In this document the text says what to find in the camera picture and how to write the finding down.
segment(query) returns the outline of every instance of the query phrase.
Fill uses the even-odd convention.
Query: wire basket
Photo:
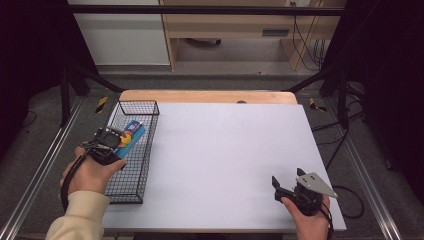
[[[156,101],[120,101],[110,127],[124,129],[132,120],[143,123],[145,132],[124,157],[127,165],[110,179],[105,195],[110,203],[143,203],[149,171],[150,151],[159,118]]]

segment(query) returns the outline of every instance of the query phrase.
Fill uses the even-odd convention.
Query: black cable
[[[355,118],[355,117],[357,117],[357,116],[359,116],[359,115],[361,115],[361,114],[363,114],[363,113],[364,113],[364,111],[357,112],[357,113],[353,114],[352,116],[348,117],[348,119],[349,119],[349,120],[353,120],[353,118]],[[313,132],[315,132],[315,131],[319,131],[319,130],[323,130],[323,129],[326,129],[326,128],[329,128],[329,127],[332,127],[332,126],[334,126],[334,125],[337,125],[337,124],[339,124],[339,123],[340,123],[339,121],[336,121],[336,122],[329,123],[329,124],[325,124],[325,125],[319,125],[319,126],[315,126],[315,127],[311,128],[311,130],[312,130]]]
[[[319,51],[319,56],[318,56],[317,52],[318,52],[318,45],[319,45],[320,41],[321,41],[321,49]],[[322,64],[324,62],[324,51],[325,51],[325,40],[316,39],[315,43],[314,43],[314,51],[313,51],[314,59],[313,59],[313,61],[318,65],[318,67],[320,69],[321,69]]]
[[[331,142],[317,143],[317,145],[318,145],[318,146],[319,146],[319,145],[330,145],[330,144],[333,144],[333,143],[336,143],[336,142],[338,142],[338,141],[342,140],[342,138],[343,138],[343,136],[342,136],[342,137],[340,137],[340,138],[338,138],[338,139],[336,139],[336,140],[334,140],[334,141],[331,141]]]
[[[33,124],[38,117],[37,113],[35,113],[34,111],[28,111],[28,113],[34,114],[34,119],[32,119],[31,122],[27,123],[26,125],[23,125],[22,128],[26,128],[30,126],[31,124]]]
[[[297,32],[299,33],[299,36],[300,36],[300,38],[302,39],[303,44],[305,45],[305,48],[306,48],[306,51],[307,51],[307,52],[308,52],[308,54],[309,54],[309,57],[312,59],[311,53],[309,52],[309,49],[308,49],[308,46],[307,46],[307,44],[306,44],[305,40],[303,40],[302,34],[301,34],[301,32],[300,32],[300,30],[299,30],[299,28],[298,28],[298,26],[297,26],[296,15],[294,15],[293,17],[294,17],[294,24],[293,24],[293,35],[292,35],[293,37],[292,37],[292,42],[293,42],[294,50],[297,52],[297,54],[299,54],[300,60],[302,61],[303,66],[305,66],[305,68],[306,68],[306,69],[308,69],[308,70],[320,70],[319,68],[317,68],[317,69],[312,69],[312,68],[309,68],[308,66],[306,66],[306,63],[305,63],[305,61],[303,60],[302,55],[300,54],[299,50],[297,49],[297,47],[296,47],[296,43],[295,43],[295,41],[294,41],[294,34],[296,33],[296,30],[297,30]]]
[[[69,184],[71,183],[72,178],[74,177],[76,171],[84,162],[84,160],[88,156],[88,152],[85,152],[83,155],[79,156],[75,163],[72,165],[71,169],[69,169],[68,174],[66,174],[65,179],[63,180],[62,187],[60,189],[60,199],[62,201],[63,210],[66,212],[68,209],[68,192],[69,192]]]
[[[359,195],[355,191],[353,191],[350,188],[347,188],[347,187],[344,187],[344,186],[338,186],[338,185],[334,185],[333,188],[343,189],[343,190],[346,190],[346,191],[352,193],[353,195],[355,195],[355,197],[358,199],[359,203],[361,204],[361,211],[357,215],[347,215],[347,214],[342,212],[343,217],[349,218],[349,219],[358,219],[358,218],[360,218],[364,215],[364,212],[365,212],[364,201],[362,201],[361,197],[359,197]]]
[[[346,108],[349,108],[351,105],[353,105],[355,103],[359,103],[362,106],[362,102],[360,100],[355,100],[355,101],[350,102],[346,106]],[[357,116],[359,116],[359,115],[361,115],[363,113],[364,113],[364,111],[359,111],[359,112],[353,114],[352,116],[349,116],[348,119],[349,120],[352,120],[353,118],[355,118],[355,117],[357,117]],[[315,127],[315,128],[312,128],[312,131],[322,130],[322,129],[325,129],[325,128],[328,128],[328,127],[331,127],[331,126],[334,126],[334,125],[337,125],[337,124],[339,124],[339,121],[334,122],[334,123],[330,123],[330,124],[326,124],[326,125],[322,125],[322,126],[318,126],[318,127]],[[341,139],[337,139],[337,140],[331,142],[331,143],[335,143],[335,142],[341,140],[340,143],[339,143],[339,145],[337,146],[336,150],[333,152],[333,155],[331,156],[330,161],[325,166],[325,170],[326,171],[328,171],[331,163],[334,161],[334,158],[335,158],[337,152],[340,150],[340,148],[341,148],[344,140],[346,139],[346,136],[347,136],[348,132],[349,132],[349,128],[346,129],[346,132],[344,133],[344,135],[342,136]],[[334,188],[339,188],[339,189],[343,189],[343,190],[346,190],[346,191],[352,193],[353,195],[355,195],[355,197],[358,199],[359,203],[361,204],[361,210],[360,210],[360,212],[357,215],[348,215],[348,214],[345,214],[345,213],[341,212],[343,217],[346,217],[346,218],[349,218],[349,219],[358,219],[358,218],[360,218],[360,217],[362,217],[364,215],[364,212],[365,212],[364,202],[363,202],[363,200],[359,197],[359,195],[355,191],[353,191],[350,188],[344,187],[344,186],[335,185],[335,186],[332,186],[332,187],[333,187],[333,189]]]
[[[322,208],[321,208],[321,206],[317,206],[316,204],[314,204],[313,203],[313,201],[308,197],[308,196],[306,196],[304,193],[302,193],[302,192],[299,192],[312,206],[314,206],[318,211],[320,211],[321,213],[322,213],[322,215],[327,219],[327,221],[328,221],[328,223],[330,224],[330,227],[329,227],[329,229],[328,229],[328,233],[327,233],[327,240],[330,240],[332,237],[333,237],[333,234],[334,234],[334,226],[333,226],[333,216],[331,215],[331,212],[330,212],[330,208],[327,206],[327,205],[325,205],[325,203],[323,203],[323,202],[321,202],[321,204],[322,204],[322,206],[324,206],[326,209],[327,209],[327,211],[328,211],[328,214],[324,211],[324,210],[322,210]]]

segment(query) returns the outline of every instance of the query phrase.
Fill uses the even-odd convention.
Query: sleeve
[[[65,215],[50,225],[46,239],[101,239],[104,232],[102,219],[109,198],[96,192],[77,191],[68,199]]]

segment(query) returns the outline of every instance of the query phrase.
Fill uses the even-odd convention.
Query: hand
[[[318,212],[314,216],[305,216],[290,199],[283,197],[281,201],[296,223],[297,237],[299,240],[327,239],[329,223],[321,212]],[[328,196],[323,195],[322,202],[330,208],[330,198]],[[322,209],[328,214],[328,210],[324,206],[322,206]]]
[[[84,153],[84,148],[77,147],[75,149],[76,159],[78,159],[78,157]],[[68,167],[63,172],[62,179],[60,180],[61,186],[69,172],[69,169],[71,169],[76,159],[69,163]],[[103,194],[106,190],[109,179],[125,164],[126,161],[121,159],[114,162],[113,164],[103,166],[94,161],[92,157],[87,156],[87,158],[76,171],[75,176],[72,178],[71,183],[69,184],[68,195],[76,191],[91,191]]]

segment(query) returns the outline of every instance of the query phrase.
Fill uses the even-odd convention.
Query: white table
[[[142,205],[110,205],[107,230],[293,232],[271,176],[296,168],[329,179],[305,112],[295,104],[161,103]],[[331,199],[335,230],[346,226]]]

